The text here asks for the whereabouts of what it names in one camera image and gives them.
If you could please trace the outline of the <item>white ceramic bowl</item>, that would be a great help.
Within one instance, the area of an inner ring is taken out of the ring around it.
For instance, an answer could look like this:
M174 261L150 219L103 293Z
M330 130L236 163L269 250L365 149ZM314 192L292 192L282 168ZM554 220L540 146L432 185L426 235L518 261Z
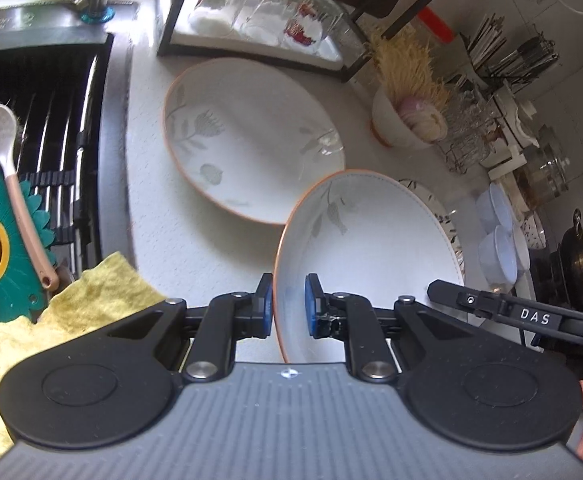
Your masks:
M512 229L512 240L515 247L517 269L519 273L527 272L530 269L530 255L526 237L520 225L515 223Z

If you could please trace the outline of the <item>white plate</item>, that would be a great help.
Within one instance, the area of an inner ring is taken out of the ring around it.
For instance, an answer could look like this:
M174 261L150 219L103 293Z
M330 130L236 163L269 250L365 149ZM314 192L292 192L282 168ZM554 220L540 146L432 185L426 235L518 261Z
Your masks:
M464 282L452 244L428 207L405 185L369 170L337 172L305 193L275 258L275 330L284 361L341 362L342 342L309 334L310 273L325 292L352 292L385 309L401 295L428 304L433 281Z

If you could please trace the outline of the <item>dried noodle bundle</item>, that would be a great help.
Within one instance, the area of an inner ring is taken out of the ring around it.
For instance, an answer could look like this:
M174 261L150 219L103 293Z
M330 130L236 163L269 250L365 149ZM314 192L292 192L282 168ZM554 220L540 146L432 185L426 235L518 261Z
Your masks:
M369 36L372 61L387 98L398 107L407 98L425 101L443 112L450 93L441 79L433 76L429 45L407 26L392 38L379 30Z

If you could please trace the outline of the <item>yellow dish cloth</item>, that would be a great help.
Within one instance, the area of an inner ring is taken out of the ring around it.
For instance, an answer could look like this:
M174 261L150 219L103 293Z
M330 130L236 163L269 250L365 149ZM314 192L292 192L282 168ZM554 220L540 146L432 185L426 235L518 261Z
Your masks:
M0 381L34 354L93 332L165 299L119 252L52 298L36 322L19 316L0 322ZM0 416L0 457L12 446Z

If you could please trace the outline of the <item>green chopstick holder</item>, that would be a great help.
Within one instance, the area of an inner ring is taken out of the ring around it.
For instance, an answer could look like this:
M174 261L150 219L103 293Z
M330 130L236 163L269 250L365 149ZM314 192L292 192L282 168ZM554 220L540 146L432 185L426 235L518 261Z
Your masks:
M538 29L517 46L510 46L503 25L503 16L485 16L467 40L466 52L474 72L489 89L508 86L518 92L551 70L559 54L555 42Z

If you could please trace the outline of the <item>floral patterned plate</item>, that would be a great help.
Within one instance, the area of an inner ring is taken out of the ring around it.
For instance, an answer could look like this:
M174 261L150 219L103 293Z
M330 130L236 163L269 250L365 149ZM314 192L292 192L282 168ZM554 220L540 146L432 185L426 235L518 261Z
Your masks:
M400 179L399 182L414 193L436 217L454 250L462 274L465 274L464 252L462 244L459 241L459 233L452 221L451 212L445 208L444 204L423 183L412 179Z

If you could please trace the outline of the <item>black dish rack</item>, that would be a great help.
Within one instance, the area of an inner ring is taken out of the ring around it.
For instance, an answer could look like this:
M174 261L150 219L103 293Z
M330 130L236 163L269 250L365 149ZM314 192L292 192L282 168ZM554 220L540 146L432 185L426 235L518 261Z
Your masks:
M157 53L231 56L352 79L372 25L392 38L433 0L156 0Z

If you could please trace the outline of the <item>blue-white plastic bowl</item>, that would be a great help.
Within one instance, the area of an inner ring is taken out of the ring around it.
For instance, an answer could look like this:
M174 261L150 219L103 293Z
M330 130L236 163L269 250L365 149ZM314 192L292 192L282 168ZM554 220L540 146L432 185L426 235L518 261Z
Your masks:
M479 221L487 233L491 233L497 226L512 233L514 218L511 204L504 191L494 182L482 192L476 200L476 210Z
M478 261L491 287L510 290L516 283L516 249L511 233L503 226L497 226L479 243Z

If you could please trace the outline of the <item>white plate leaf pattern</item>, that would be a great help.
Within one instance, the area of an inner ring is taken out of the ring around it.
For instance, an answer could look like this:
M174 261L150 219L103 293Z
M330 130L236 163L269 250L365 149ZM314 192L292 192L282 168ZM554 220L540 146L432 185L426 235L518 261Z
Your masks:
M165 96L162 123L183 178L250 221L282 226L312 185L346 166L322 104L280 70L242 58L185 70Z

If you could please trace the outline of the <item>red lid plastic jar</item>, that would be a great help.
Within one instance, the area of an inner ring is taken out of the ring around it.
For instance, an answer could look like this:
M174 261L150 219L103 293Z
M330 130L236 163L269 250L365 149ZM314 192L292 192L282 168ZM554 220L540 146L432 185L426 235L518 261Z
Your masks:
M455 32L449 27L449 25L429 6L425 6L424 9L417 14L418 19L421 21L429 32L441 43L441 44L451 44L455 38Z

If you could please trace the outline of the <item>white pink spoon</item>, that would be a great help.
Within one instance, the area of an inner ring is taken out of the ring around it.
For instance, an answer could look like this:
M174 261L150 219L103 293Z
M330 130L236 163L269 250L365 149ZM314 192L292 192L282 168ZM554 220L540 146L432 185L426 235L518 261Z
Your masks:
M14 113L6 105L0 104L0 167L3 172L7 195L11 202L20 237L42 288L47 292L56 292L60 280L46 255L34 222L31 219L15 169L14 145L16 133L17 119Z

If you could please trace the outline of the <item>steel wok with lid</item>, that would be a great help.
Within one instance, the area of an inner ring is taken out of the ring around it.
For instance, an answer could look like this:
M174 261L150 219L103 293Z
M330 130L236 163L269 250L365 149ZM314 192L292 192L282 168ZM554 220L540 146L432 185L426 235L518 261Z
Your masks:
M569 304L583 312L583 227L579 209L573 212L572 227L561 240L559 254Z

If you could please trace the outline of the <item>white electric cooking pot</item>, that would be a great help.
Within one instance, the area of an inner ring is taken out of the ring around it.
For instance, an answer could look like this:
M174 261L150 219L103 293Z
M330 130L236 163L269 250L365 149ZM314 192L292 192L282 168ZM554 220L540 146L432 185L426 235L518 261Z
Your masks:
M490 154L481 166L495 182L525 166L527 155L538 150L540 142L531 125L537 111L530 101L518 101L512 89L503 84L493 94L491 103L497 116L494 117L495 127L488 136Z

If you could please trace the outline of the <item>garlic bulb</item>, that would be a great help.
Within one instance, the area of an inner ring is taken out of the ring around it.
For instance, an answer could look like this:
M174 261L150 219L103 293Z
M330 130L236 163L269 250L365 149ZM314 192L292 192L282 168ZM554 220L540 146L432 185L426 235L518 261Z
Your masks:
M423 142L435 143L448 134L448 125L433 104L416 98L406 98L398 114L410 130Z

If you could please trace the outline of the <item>blue-white plastic bowl back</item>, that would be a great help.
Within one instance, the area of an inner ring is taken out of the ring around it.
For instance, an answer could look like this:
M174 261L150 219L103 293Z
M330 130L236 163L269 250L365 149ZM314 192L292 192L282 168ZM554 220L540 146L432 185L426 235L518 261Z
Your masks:
M494 182L482 192L476 200L476 210L479 221L487 233L491 233L497 226L512 233L514 218L511 204L504 191Z

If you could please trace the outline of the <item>bowl with garlic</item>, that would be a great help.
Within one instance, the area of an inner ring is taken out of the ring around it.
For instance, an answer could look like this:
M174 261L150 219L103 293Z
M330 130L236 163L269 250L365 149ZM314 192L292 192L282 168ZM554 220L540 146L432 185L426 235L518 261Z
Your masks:
M402 121L398 114L399 105L395 105L380 88L376 91L372 104L371 131L380 144L388 148L419 151L431 148L435 143L423 142Z

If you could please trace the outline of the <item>glass kettle on base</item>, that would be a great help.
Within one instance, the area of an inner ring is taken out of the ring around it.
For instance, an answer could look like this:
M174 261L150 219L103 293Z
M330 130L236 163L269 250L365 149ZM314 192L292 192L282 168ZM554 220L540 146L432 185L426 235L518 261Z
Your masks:
M551 127L540 128L538 144L523 149L527 162L513 172L530 209L546 205L568 191L566 168L570 162Z

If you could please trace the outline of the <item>blue-white plastic bowl front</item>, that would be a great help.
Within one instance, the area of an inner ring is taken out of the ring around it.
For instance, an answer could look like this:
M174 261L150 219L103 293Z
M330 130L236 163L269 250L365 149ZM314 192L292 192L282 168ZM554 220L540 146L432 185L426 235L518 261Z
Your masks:
M511 233L503 226L497 226L479 243L478 261L491 287L510 290L516 283L516 249Z

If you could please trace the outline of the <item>small patterned bowl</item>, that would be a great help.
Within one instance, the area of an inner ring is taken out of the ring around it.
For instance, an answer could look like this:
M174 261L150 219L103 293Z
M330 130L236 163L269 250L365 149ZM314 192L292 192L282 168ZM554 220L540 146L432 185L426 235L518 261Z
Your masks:
M540 217L535 211L530 211L521 224L521 230L527 246L532 250L546 248L546 235Z

